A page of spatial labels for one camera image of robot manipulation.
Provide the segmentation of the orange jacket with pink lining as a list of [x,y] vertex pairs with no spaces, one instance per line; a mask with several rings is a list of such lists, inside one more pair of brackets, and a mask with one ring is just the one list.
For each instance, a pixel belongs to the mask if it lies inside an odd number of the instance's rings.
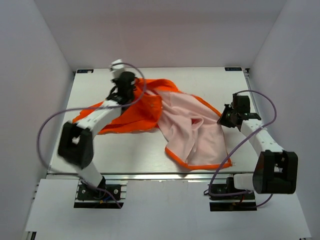
[[215,170],[227,158],[221,113],[201,97],[180,91],[170,80],[141,78],[134,97],[142,97],[122,115],[104,124],[98,134],[145,132],[159,128],[165,153],[189,170]]

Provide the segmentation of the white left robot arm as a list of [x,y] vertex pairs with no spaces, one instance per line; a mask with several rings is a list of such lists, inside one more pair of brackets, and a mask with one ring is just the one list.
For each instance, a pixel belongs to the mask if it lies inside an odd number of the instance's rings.
[[88,187],[88,193],[96,200],[105,196],[106,180],[93,163],[94,138],[134,101],[136,80],[136,75],[130,71],[114,74],[114,87],[102,104],[75,123],[68,121],[63,125],[57,154],[74,167]]

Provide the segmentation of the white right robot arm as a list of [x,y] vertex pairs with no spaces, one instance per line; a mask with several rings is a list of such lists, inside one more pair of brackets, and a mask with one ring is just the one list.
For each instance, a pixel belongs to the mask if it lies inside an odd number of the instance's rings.
[[263,123],[258,113],[251,112],[251,102],[242,91],[232,95],[217,123],[236,128],[255,150],[258,159],[253,173],[237,173],[225,188],[226,195],[236,200],[244,191],[258,194],[288,194],[296,191],[298,156],[286,151],[268,133],[270,122]]

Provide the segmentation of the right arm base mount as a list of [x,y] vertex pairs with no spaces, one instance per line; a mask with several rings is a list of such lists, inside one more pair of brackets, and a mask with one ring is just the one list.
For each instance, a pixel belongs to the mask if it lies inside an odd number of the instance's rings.
[[256,211],[257,203],[253,192],[242,193],[244,190],[235,188],[234,178],[229,176],[225,183],[213,183],[209,195],[206,189],[203,194],[209,197],[209,208],[211,212],[244,212]]

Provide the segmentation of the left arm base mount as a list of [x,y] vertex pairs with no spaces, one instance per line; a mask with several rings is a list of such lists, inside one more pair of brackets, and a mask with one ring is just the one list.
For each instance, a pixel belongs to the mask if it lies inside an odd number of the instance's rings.
[[105,184],[106,192],[89,189],[78,182],[73,207],[75,209],[120,209],[124,205],[127,193],[127,181],[111,180]]

